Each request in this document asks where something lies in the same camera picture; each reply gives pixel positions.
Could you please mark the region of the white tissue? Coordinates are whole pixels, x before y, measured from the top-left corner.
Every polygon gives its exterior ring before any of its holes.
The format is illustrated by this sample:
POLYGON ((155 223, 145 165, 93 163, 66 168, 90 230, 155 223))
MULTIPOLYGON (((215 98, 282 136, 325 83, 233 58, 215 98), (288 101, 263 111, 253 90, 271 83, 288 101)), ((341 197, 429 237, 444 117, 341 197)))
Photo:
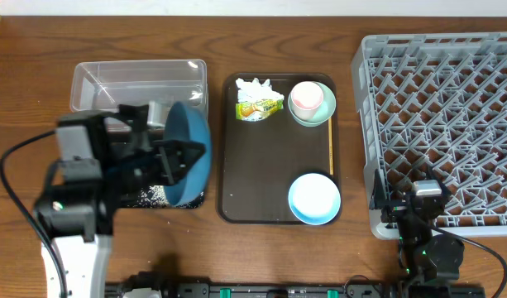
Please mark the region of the white tissue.
POLYGON ((272 89, 270 79, 266 79, 263 83, 258 78, 252 81, 245 81, 244 79, 236 79, 237 102, 238 103, 256 103, 261 100, 283 100, 284 95, 272 89))

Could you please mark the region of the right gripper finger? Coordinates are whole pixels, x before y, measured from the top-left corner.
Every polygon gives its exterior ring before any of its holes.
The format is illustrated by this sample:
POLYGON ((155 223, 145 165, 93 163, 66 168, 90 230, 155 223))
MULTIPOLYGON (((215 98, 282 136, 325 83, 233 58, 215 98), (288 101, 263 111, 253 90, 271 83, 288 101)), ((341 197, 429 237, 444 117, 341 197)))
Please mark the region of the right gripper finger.
POLYGON ((428 180, 433 181, 435 184, 438 185, 440 189, 440 195, 442 197, 450 197, 451 191, 444 185, 442 179, 438 176, 438 174, 435 172, 432 166, 427 166, 426 169, 426 176, 428 180))
POLYGON ((384 179, 382 178, 379 169, 376 169, 374 172, 374 186, 373 186, 371 198, 373 201, 386 201, 387 200, 384 179))

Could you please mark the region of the black plastic tray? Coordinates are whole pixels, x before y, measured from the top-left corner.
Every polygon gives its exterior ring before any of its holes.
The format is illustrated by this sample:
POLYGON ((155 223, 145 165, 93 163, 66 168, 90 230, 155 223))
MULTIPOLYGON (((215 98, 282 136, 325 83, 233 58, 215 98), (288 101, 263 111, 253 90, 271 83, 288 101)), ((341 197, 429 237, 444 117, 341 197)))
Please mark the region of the black plastic tray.
MULTIPOLYGON (((129 132, 110 132, 108 135, 116 153, 120 153, 130 140, 129 132)), ((124 196, 121 207, 124 209, 197 209, 204 199, 204 192, 201 192, 196 199, 173 206, 166 198, 164 187, 153 185, 143 188, 136 195, 124 196)))

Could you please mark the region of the yellow green snack wrapper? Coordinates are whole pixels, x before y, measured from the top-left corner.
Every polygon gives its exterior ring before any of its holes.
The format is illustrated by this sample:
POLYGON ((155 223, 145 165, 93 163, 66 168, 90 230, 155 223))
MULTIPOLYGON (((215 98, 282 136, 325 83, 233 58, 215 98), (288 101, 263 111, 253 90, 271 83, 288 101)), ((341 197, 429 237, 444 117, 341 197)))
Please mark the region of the yellow green snack wrapper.
POLYGON ((237 103, 236 119, 246 122, 258 122, 284 108, 283 100, 263 99, 254 103, 237 103))

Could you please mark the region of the dark blue plate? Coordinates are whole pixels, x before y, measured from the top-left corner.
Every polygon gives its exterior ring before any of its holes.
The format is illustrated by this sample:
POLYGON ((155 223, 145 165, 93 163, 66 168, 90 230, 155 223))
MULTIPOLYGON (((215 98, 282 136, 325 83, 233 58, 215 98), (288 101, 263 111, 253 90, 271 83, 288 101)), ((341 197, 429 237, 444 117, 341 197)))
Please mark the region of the dark blue plate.
POLYGON ((205 146, 205 153, 176 185, 165 186, 165 197, 177 207, 197 199, 207 186, 211 171, 212 143, 206 118, 196 108, 176 102, 165 122, 165 141, 197 142, 205 146))

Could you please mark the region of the pile of white rice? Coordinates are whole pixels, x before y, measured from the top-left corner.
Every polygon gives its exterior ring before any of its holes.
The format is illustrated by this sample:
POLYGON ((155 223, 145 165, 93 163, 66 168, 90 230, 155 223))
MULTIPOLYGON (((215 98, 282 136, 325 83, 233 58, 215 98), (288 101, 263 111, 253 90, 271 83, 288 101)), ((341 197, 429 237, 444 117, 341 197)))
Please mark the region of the pile of white rice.
POLYGON ((204 193, 189 203, 173 206, 165 196, 164 187, 154 185, 141 190, 137 196, 128 196, 122 201, 123 208, 139 209, 196 209, 204 202, 204 193))

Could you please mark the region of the wooden chopstick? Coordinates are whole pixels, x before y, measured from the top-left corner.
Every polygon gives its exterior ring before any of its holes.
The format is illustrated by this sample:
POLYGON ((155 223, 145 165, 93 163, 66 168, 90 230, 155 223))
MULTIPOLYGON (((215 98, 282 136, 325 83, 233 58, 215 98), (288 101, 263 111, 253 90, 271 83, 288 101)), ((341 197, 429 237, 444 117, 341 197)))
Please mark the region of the wooden chopstick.
POLYGON ((334 175, 333 140, 332 140, 332 119, 328 119, 328 159, 329 175, 334 175))

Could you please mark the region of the light blue bowl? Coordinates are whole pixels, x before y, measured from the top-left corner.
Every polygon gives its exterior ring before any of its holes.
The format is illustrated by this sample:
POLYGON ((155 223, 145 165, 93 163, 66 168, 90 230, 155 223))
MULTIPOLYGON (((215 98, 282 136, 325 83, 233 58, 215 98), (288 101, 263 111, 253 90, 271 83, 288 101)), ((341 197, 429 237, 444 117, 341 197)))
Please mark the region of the light blue bowl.
POLYGON ((342 197, 333 180, 323 174, 298 177, 288 191, 288 205, 302 223, 319 226, 333 221, 342 212, 342 197))

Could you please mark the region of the dark brown serving tray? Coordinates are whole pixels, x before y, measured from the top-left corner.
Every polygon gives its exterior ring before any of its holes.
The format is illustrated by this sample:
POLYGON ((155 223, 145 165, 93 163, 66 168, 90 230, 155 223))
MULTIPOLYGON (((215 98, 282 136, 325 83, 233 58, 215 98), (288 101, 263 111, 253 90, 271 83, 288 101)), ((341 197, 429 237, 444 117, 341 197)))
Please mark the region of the dark brown serving tray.
POLYGON ((274 91, 288 96, 302 81, 336 88, 321 73, 235 73, 222 91, 222 135, 217 211, 232 224, 298 225, 288 205, 291 184, 301 175, 319 173, 340 186, 337 118, 332 119, 334 175, 329 175, 328 121, 317 127, 297 123, 289 108, 258 122, 236 119, 236 79, 270 79, 274 91))

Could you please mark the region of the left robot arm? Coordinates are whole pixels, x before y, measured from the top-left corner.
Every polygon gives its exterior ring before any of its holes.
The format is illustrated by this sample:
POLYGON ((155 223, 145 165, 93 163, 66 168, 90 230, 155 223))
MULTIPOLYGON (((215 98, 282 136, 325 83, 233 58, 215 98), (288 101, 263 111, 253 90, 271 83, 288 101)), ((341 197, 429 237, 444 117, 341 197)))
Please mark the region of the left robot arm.
POLYGON ((61 158, 46 175, 33 212, 47 236, 42 248, 50 297, 103 297, 113 217, 145 188, 161 186, 172 206, 206 188, 212 145, 206 118, 174 103, 161 139, 151 136, 151 107, 64 115, 55 129, 61 158))

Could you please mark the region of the grey dishwasher rack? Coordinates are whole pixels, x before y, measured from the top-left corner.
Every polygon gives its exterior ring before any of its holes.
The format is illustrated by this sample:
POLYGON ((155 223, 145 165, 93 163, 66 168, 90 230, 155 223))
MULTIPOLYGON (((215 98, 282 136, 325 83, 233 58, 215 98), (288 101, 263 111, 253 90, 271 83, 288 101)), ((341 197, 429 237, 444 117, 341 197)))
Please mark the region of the grey dishwasher rack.
POLYGON ((507 32, 370 35, 351 70, 366 193, 376 169, 399 199, 432 166, 440 228, 507 237, 507 32))

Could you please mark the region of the light green saucer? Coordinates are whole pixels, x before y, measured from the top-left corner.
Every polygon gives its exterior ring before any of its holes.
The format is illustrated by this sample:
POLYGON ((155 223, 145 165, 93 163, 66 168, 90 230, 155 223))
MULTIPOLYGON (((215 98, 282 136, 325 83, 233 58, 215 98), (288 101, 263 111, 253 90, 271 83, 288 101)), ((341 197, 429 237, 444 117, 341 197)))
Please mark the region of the light green saucer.
POLYGON ((305 127, 317 127, 320 124, 326 122, 329 118, 331 118, 336 109, 336 98, 334 92, 325 84, 319 83, 317 81, 312 81, 318 84, 323 91, 323 103, 320 105, 316 114, 308 121, 303 121, 294 115, 292 108, 289 105, 288 98, 288 106, 290 113, 292 114, 294 120, 299 124, 305 127))

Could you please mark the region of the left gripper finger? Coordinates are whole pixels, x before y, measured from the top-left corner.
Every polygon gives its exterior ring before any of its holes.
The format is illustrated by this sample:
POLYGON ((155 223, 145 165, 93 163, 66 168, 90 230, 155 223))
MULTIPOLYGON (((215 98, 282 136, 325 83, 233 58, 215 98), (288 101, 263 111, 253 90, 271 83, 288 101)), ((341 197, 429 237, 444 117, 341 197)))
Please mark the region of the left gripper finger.
POLYGON ((120 104, 118 106, 118 119, 130 128, 130 133, 145 136, 148 133, 148 112, 148 105, 120 104))
POLYGON ((153 143, 152 153, 152 182, 177 185, 206 153, 206 146, 192 141, 157 141, 153 143))

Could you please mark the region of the pink cup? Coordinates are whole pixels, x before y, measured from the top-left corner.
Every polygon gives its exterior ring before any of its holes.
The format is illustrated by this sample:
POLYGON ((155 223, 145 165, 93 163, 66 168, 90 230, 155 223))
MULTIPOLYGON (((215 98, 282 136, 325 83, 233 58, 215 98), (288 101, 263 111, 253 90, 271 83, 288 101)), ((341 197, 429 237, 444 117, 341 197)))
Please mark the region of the pink cup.
POLYGON ((312 81, 296 84, 289 94, 289 105, 294 115, 303 121, 310 120, 322 103, 323 91, 312 81))

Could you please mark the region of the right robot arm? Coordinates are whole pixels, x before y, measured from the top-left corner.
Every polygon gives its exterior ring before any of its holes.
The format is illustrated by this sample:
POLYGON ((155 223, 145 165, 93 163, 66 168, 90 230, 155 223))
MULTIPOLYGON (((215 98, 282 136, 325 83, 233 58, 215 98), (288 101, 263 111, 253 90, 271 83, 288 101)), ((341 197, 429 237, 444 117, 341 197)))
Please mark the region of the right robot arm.
POLYGON ((397 285, 399 297, 452 295, 450 282, 459 278, 464 244, 442 233, 434 236, 432 226, 450 196, 450 190, 429 167, 426 177, 415 181, 401 199, 387 199, 380 173, 375 171, 370 209, 381 211, 383 223, 397 225, 399 264, 407 272, 397 285))

